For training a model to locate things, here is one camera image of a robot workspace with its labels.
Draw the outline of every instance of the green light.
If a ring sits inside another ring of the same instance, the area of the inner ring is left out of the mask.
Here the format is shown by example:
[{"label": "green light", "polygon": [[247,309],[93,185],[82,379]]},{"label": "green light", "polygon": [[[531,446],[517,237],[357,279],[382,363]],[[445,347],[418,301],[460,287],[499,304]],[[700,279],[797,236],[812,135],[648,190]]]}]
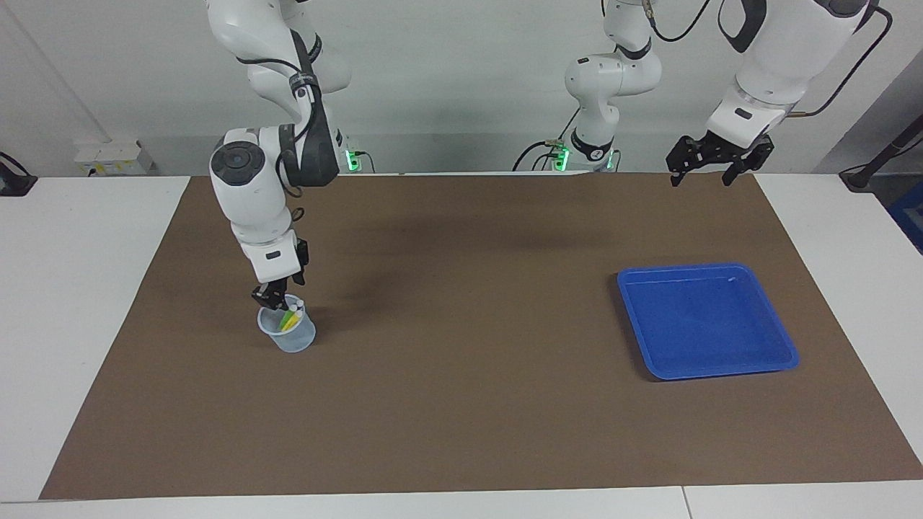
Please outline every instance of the green light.
[{"label": "green light", "polygon": [[346,150],[346,164],[349,166],[350,172],[362,171],[362,163],[359,162],[355,153],[349,150]]},{"label": "green light", "polygon": [[568,160],[570,158],[570,150],[567,146],[561,146],[561,150],[557,153],[557,158],[554,161],[555,169],[558,171],[564,171],[568,169]]}]

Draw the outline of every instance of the black cable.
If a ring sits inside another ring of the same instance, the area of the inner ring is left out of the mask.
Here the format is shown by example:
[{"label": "black cable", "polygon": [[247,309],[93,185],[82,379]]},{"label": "black cable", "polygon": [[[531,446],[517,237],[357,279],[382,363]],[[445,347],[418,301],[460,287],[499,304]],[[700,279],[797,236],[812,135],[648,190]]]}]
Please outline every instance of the black cable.
[{"label": "black cable", "polygon": [[535,162],[532,164],[532,171],[535,171],[535,168],[538,167],[538,161],[541,161],[542,159],[545,159],[545,163],[548,163],[548,159],[554,159],[554,158],[555,158],[555,154],[554,154],[554,153],[546,153],[546,154],[544,154],[544,155],[539,155],[539,157],[538,157],[537,159],[535,159]]},{"label": "black cable", "polygon": [[26,174],[26,176],[35,176],[35,175],[29,173],[29,170],[27,170],[25,167],[23,167],[23,165],[20,164],[18,160],[14,159],[13,157],[10,157],[10,156],[7,155],[6,153],[3,153],[2,151],[0,151],[0,157],[4,158],[8,163],[11,163],[11,164],[13,164],[14,166],[16,166],[16,167],[19,169],[19,171],[21,171],[22,173]]},{"label": "black cable", "polygon": [[814,115],[817,115],[823,112],[824,110],[826,110],[827,107],[830,106],[831,103],[833,103],[833,100],[835,100],[836,97],[840,95],[840,92],[843,91],[843,88],[846,86],[846,83],[848,83],[849,80],[853,78],[853,76],[856,74],[856,71],[859,70],[859,67],[862,66],[862,64],[865,62],[866,58],[868,58],[869,55],[871,55],[871,53],[875,51],[875,48],[878,47],[879,43],[881,43],[881,41],[884,40],[885,36],[888,35],[888,32],[891,31],[891,26],[894,24],[894,17],[891,15],[891,13],[887,9],[883,7],[875,6],[875,12],[884,16],[884,19],[885,19],[884,29],[881,31],[881,34],[878,36],[878,38],[874,42],[872,42],[872,44],[869,46],[869,49],[866,50],[866,52],[862,55],[862,57],[858,59],[858,61],[856,61],[856,64],[853,65],[853,68],[849,71],[849,74],[846,74],[846,77],[845,79],[843,79],[843,82],[840,83],[840,86],[837,87],[835,91],[833,91],[833,95],[830,96],[830,99],[828,99],[826,103],[821,105],[820,108],[818,108],[817,110],[814,110],[813,112],[792,112],[791,114],[788,115],[789,117],[793,117],[793,118],[813,117]]},{"label": "black cable", "polygon": [[285,191],[285,194],[292,197],[293,199],[300,199],[302,195],[305,194],[305,191],[300,187],[297,187],[298,192],[293,192],[288,186],[282,182],[282,173],[279,171],[279,164],[282,163],[282,154],[279,154],[279,157],[276,159],[276,176],[279,178],[279,184],[282,185],[282,190]]},{"label": "black cable", "polygon": [[243,63],[244,65],[266,65],[267,63],[277,63],[279,65],[285,65],[295,72],[301,73],[301,68],[292,65],[290,62],[285,61],[284,59],[276,59],[274,57],[267,57],[263,59],[241,59],[237,58],[237,61]]},{"label": "black cable", "polygon": [[670,37],[667,37],[667,36],[664,36],[663,34],[661,34],[660,30],[657,29],[657,23],[654,21],[653,16],[651,16],[651,18],[650,18],[650,21],[651,21],[651,29],[653,29],[653,33],[657,35],[657,38],[660,38],[660,39],[663,40],[664,42],[667,42],[667,43],[678,42],[678,41],[682,40],[683,38],[685,38],[686,36],[688,36],[690,32],[692,32],[692,29],[694,29],[695,26],[696,26],[696,24],[699,23],[699,20],[701,19],[701,16],[702,16],[703,14],[705,14],[705,9],[708,8],[708,5],[709,5],[711,2],[712,2],[712,0],[705,0],[705,2],[702,3],[701,8],[699,9],[699,14],[697,14],[697,15],[695,16],[695,18],[692,19],[692,23],[689,24],[689,26],[686,28],[686,30],[684,30],[684,31],[682,32],[682,34],[680,34],[680,35],[677,36],[676,38],[670,38]]},{"label": "black cable", "polygon": [[[923,142],[923,137],[917,139],[917,142],[914,142],[913,144],[911,144],[910,146],[907,146],[907,147],[904,148],[903,150],[898,151],[897,153],[894,154],[894,156],[893,156],[891,159],[888,159],[888,160],[890,161],[890,160],[896,159],[897,157],[900,157],[901,155],[904,155],[905,153],[909,153],[911,150],[913,150],[914,148],[916,148],[917,146],[919,146],[921,142]],[[858,165],[858,166],[853,166],[853,167],[846,168],[845,170],[841,171],[840,173],[837,173],[837,175],[842,175],[843,173],[849,173],[849,172],[851,172],[851,171],[853,171],[853,170],[856,170],[856,169],[862,169],[862,168],[864,168],[865,166],[867,166],[867,165],[869,165],[869,164],[871,164],[871,163],[864,163],[864,164],[860,164],[860,165]]]},{"label": "black cable", "polygon": [[622,165],[622,150],[615,150],[613,153],[618,153],[618,162],[616,162],[616,169],[612,173],[618,173],[618,167]]},{"label": "black cable", "polygon": [[525,156],[529,154],[529,151],[532,151],[535,148],[541,148],[542,146],[548,146],[548,145],[545,144],[543,140],[539,140],[538,142],[535,142],[534,144],[529,145],[529,147],[526,148],[525,151],[522,152],[520,157],[516,159],[516,163],[513,164],[513,169],[511,171],[516,171],[517,169],[519,169],[519,165],[522,162],[522,159],[524,159]]},{"label": "black cable", "polygon": [[375,159],[372,158],[371,153],[369,153],[368,151],[357,151],[355,154],[356,156],[364,155],[368,157],[368,161],[372,164],[372,173],[375,173],[375,174],[378,173],[377,171],[375,171]]},{"label": "black cable", "polygon": [[[580,113],[580,107],[578,107],[577,110],[574,110],[574,115],[570,116],[570,120],[564,126],[564,129],[561,130],[561,134],[557,136],[557,140],[562,140],[564,138],[564,134],[568,133],[568,128],[570,128],[570,125],[573,124],[574,119],[577,118],[577,114],[579,113]],[[544,171],[545,168],[548,166],[548,158],[549,157],[545,157],[545,161],[542,163],[542,171]]]}]

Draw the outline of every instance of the black stand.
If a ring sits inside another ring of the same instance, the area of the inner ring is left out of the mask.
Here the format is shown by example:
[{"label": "black stand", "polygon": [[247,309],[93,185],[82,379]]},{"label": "black stand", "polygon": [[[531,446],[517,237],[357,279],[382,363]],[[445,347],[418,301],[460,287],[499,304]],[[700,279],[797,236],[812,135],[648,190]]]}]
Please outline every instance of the black stand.
[{"label": "black stand", "polygon": [[0,197],[25,197],[35,182],[38,180],[35,176],[16,175],[3,163],[0,163],[0,180],[3,184],[0,186]]},{"label": "black stand", "polygon": [[854,193],[867,193],[869,192],[868,186],[869,181],[872,176],[878,173],[882,166],[884,166],[888,161],[894,158],[894,155],[901,152],[901,150],[906,147],[910,141],[917,136],[920,132],[923,132],[923,115],[917,118],[916,121],[910,124],[906,130],[901,132],[901,135],[897,136],[897,139],[894,140],[887,148],[881,150],[881,153],[877,157],[871,160],[871,162],[866,165],[853,175],[848,175],[846,173],[840,174],[840,178],[843,179],[843,183],[846,184],[846,187]]}]

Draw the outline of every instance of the clear plastic cup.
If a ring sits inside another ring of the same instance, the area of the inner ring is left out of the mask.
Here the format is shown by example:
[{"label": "clear plastic cup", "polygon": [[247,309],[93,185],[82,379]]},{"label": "clear plastic cup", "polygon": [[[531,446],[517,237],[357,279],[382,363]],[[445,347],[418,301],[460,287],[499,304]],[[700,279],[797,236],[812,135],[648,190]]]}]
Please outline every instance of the clear plastic cup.
[{"label": "clear plastic cup", "polygon": [[[296,305],[297,307],[302,307],[305,304],[301,299],[291,294],[285,295],[285,301],[289,305]],[[314,337],[318,334],[318,329],[307,316],[307,308],[305,308],[304,317],[298,321],[298,324],[295,324],[291,330],[280,332],[279,323],[282,322],[285,311],[260,308],[259,312],[257,312],[257,326],[285,353],[298,353],[306,350],[314,342]]]}]

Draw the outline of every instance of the white table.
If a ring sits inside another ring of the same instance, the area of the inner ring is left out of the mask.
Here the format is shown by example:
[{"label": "white table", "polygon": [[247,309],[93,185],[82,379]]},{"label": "white table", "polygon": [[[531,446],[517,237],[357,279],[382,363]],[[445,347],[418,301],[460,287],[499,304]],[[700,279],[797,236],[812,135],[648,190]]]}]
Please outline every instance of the white table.
[{"label": "white table", "polygon": [[[835,176],[758,175],[758,180],[914,452],[923,457],[918,402],[923,257],[871,195],[848,192]],[[38,499],[186,182],[43,179],[24,199],[0,199],[0,517],[923,516],[919,481],[31,502]]]}]

